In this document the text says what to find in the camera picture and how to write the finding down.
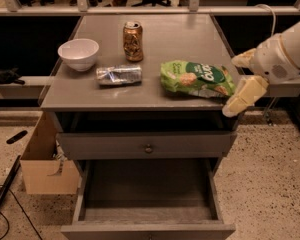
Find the robotic arm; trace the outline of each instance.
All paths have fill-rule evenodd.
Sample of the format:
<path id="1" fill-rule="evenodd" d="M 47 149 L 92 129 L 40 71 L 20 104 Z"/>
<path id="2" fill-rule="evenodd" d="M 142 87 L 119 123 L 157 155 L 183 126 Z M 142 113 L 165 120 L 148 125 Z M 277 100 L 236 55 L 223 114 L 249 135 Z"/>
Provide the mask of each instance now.
<path id="1" fill-rule="evenodd" d="M 240 79 L 235 94 L 223 107 L 227 117 L 252 106 L 267 92 L 269 84 L 279 84 L 300 74 L 300 22 L 268 38 L 257 48 L 235 56 L 232 63 L 249 68 L 254 75 Z"/>

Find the white cable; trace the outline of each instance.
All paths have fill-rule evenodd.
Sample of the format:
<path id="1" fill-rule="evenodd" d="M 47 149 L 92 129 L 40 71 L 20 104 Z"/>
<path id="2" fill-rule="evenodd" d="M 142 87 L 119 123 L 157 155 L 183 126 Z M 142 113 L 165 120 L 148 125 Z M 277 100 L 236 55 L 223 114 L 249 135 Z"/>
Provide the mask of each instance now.
<path id="1" fill-rule="evenodd" d="M 276 14 L 275 14 L 274 10 L 269 5 L 266 5 L 266 4 L 257 4 L 256 6 L 263 8 L 263 9 L 267 9 L 272 13 L 273 21 L 272 21 L 271 36 L 273 36 L 275 28 L 276 28 L 276 24 L 277 24 Z"/>

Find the cabinet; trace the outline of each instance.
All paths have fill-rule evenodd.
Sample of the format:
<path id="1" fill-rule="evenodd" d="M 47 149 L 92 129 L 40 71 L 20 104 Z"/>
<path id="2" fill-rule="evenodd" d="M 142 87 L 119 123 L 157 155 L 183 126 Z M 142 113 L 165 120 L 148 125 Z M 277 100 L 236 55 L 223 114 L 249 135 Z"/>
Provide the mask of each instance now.
<path id="1" fill-rule="evenodd" d="M 98 66 L 127 64 L 124 23 L 143 26 L 142 83 L 100 87 Z M 41 104 L 57 139 L 80 167 L 82 182 L 69 239 L 226 239 L 213 175 L 236 138 L 238 118 L 224 99 L 172 94 L 160 64 L 181 59 L 224 65 L 237 83 L 222 34 L 205 14 L 86 16 L 75 38 L 100 44 L 97 65 L 84 73 L 60 65 Z"/>

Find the green chip bag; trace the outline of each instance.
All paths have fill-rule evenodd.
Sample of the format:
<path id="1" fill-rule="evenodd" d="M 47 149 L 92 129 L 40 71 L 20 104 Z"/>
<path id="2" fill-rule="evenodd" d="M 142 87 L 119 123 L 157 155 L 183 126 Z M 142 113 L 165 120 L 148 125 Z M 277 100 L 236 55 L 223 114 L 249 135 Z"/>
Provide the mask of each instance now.
<path id="1" fill-rule="evenodd" d="M 232 77 L 225 67 L 181 60 L 161 64 L 161 83 L 171 92 L 200 97 L 227 97 L 235 91 Z"/>

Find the gray tabletop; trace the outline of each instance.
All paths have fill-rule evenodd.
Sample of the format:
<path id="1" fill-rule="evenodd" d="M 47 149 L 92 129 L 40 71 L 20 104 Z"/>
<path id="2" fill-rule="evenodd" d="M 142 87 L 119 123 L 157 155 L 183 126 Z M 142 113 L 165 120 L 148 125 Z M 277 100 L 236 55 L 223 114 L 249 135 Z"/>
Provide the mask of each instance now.
<path id="1" fill-rule="evenodd" d="M 97 67 L 129 64 L 123 51 L 123 26 L 139 21 L 143 27 L 142 83 L 100 87 Z M 74 38 L 90 38 L 100 45 L 97 64 L 78 73 L 61 64 L 41 105 L 45 111 L 211 110 L 224 99 L 206 99 L 167 92 L 160 83 L 160 64 L 185 60 L 225 66 L 239 80 L 237 69 L 209 15 L 96 15 L 85 16 Z"/>

